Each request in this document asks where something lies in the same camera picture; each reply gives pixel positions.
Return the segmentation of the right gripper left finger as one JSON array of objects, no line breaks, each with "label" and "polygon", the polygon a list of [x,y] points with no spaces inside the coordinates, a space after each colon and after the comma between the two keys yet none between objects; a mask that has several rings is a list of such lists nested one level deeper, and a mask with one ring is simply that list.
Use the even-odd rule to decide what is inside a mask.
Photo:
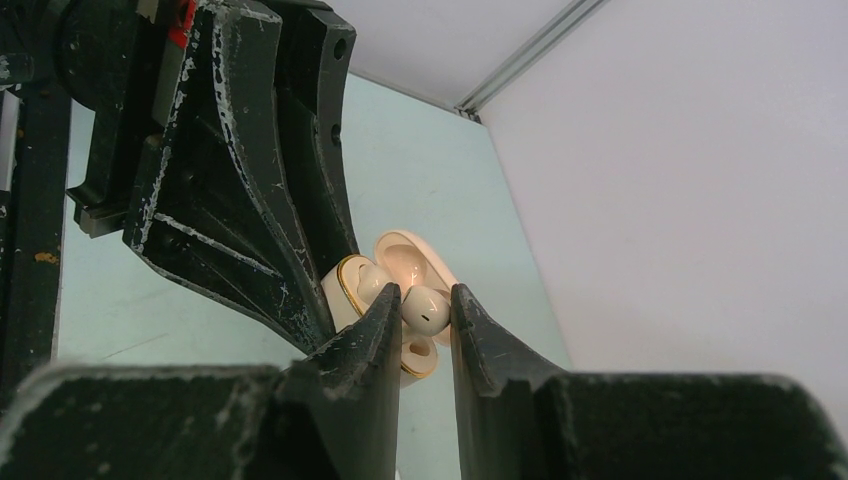
[{"label": "right gripper left finger", "polygon": [[5,479],[392,479],[400,292],[288,368],[51,365],[1,421]]}]

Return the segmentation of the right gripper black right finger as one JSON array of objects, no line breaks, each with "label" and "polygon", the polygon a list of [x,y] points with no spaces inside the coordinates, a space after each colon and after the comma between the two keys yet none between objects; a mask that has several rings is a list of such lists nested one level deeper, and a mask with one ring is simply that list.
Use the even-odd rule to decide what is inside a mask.
[{"label": "right gripper black right finger", "polygon": [[799,383],[767,374],[580,373],[451,291],[465,479],[843,479],[847,449]]}]

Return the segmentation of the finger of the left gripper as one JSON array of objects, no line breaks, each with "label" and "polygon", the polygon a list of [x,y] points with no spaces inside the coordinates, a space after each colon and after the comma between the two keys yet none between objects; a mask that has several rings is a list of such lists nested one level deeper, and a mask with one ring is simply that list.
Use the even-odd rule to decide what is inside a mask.
[{"label": "finger of the left gripper", "polygon": [[357,32],[322,1],[277,1],[275,87],[286,180],[319,276],[358,252],[342,151],[345,86]]}]

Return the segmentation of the beige earbud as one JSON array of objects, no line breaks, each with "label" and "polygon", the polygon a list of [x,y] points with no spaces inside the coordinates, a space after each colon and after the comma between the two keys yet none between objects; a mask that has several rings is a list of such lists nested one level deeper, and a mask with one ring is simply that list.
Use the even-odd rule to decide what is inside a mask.
[{"label": "beige earbud", "polygon": [[415,285],[402,300],[401,316],[414,332],[433,337],[448,326],[450,303],[438,291]]},{"label": "beige earbud", "polygon": [[359,270],[359,283],[356,291],[363,304],[370,306],[386,284],[392,283],[391,276],[375,264],[362,265]]}]

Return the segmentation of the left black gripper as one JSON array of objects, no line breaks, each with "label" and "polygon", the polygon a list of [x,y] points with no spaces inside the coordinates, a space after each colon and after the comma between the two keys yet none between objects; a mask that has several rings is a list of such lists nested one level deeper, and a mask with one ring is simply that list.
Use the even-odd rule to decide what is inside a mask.
[{"label": "left black gripper", "polygon": [[67,212],[93,238],[126,220],[154,271],[304,353],[334,336],[280,147],[282,17],[258,1],[195,7],[1,5],[3,403],[53,353]]}]

